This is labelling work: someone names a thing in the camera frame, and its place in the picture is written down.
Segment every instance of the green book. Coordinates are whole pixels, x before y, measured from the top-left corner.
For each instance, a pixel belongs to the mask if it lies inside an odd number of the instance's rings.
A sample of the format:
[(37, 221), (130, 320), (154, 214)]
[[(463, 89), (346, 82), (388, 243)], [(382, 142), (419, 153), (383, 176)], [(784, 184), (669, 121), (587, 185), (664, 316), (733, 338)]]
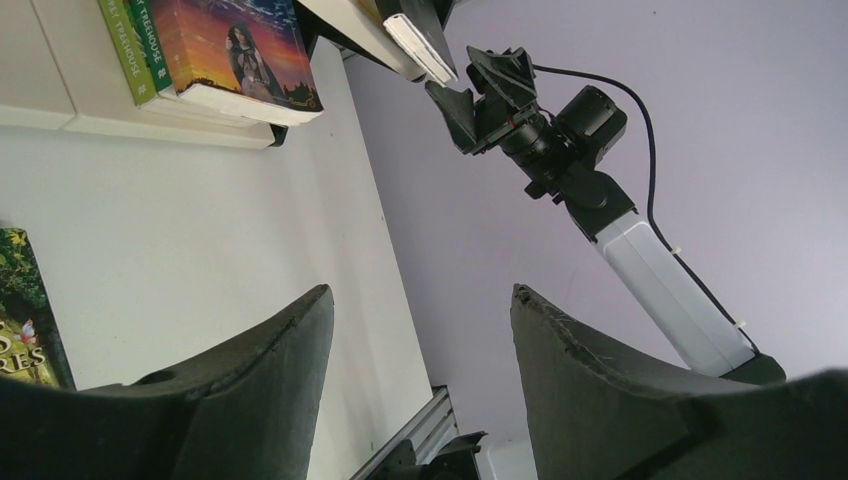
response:
[(168, 73), (168, 64), (165, 62), (165, 54), (162, 51), (162, 42), (159, 41), (159, 33), (153, 23), (153, 14), (150, 11), (150, 0), (124, 0), (130, 4), (130, 10), (135, 20), (136, 31), (141, 36), (141, 45), (150, 73), (153, 75), (153, 84), (156, 91), (161, 92), (170, 87), (171, 74)]
[(121, 67), (130, 85), (136, 106), (142, 106), (156, 97), (153, 76), (144, 60), (144, 55), (136, 40), (130, 15), (123, 0), (98, 0), (103, 18), (112, 35), (115, 50), (121, 59)]

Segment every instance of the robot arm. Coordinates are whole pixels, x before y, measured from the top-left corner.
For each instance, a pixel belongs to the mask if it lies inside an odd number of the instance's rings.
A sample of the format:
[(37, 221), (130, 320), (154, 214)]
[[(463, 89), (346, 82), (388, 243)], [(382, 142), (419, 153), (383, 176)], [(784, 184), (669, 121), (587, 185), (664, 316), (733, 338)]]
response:
[(457, 148), (477, 155), (501, 147), (530, 178), (528, 195), (564, 203), (693, 371), (750, 383), (785, 380), (779, 365), (756, 351), (668, 251), (618, 184), (595, 170), (624, 134), (624, 112), (587, 86), (546, 118), (523, 49), (496, 55), (469, 47), (468, 55), (469, 77), (482, 95), (476, 102), (470, 90), (426, 86)]

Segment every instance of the stack of books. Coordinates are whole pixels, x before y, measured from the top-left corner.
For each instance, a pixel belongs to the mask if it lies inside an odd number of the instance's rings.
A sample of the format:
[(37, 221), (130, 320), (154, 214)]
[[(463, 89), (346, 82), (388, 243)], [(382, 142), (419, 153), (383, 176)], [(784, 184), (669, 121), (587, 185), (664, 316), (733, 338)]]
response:
[(228, 127), (323, 107), (293, 0), (97, 0), (136, 107)]

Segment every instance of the book spine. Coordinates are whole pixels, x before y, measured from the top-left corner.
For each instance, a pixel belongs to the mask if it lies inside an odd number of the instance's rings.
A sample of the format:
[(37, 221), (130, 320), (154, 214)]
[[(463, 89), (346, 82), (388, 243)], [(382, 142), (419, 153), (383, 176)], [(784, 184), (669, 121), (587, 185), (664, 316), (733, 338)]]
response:
[(159, 40), (156, 26), (153, 24), (150, 3), (148, 0), (130, 0), (130, 9), (141, 36), (141, 44), (144, 46), (147, 65), (153, 75), (153, 83), (156, 85), (156, 91), (161, 92), (170, 87), (172, 82), (171, 74), (168, 73), (168, 64), (165, 62), (165, 56), (162, 53), (162, 42)]
[(162, 52), (177, 94), (191, 82), (194, 72), (183, 39), (181, 0), (149, 0), (153, 22), (162, 42)]
[(126, 7), (121, 0), (98, 0), (98, 2), (106, 25), (109, 27), (115, 50), (121, 60), (121, 67), (127, 77), (133, 101), (140, 107), (156, 97), (156, 86), (153, 84), (153, 76), (144, 63), (141, 49), (135, 40), (135, 31), (127, 15)]

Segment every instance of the book cover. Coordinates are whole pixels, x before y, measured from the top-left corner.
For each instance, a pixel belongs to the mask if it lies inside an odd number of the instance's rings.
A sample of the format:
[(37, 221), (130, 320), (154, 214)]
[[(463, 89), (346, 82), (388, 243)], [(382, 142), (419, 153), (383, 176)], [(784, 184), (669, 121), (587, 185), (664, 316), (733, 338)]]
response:
[(115, 50), (121, 59), (121, 67), (127, 77), (133, 101), (140, 107), (156, 97), (156, 86), (141, 53), (127, 7), (123, 0), (98, 0), (98, 3), (109, 27)]
[(170, 87), (171, 74), (168, 73), (168, 64), (162, 53), (162, 42), (153, 24), (153, 14), (150, 10), (148, 0), (125, 0), (130, 4), (130, 13), (135, 20), (136, 31), (141, 37), (141, 45), (144, 48), (144, 58), (150, 73), (153, 76), (153, 84), (156, 91), (161, 92)]
[(35, 254), (18, 228), (0, 229), (0, 375), (74, 388)]
[(295, 111), (323, 110), (293, 0), (151, 0), (177, 93), (204, 85)]

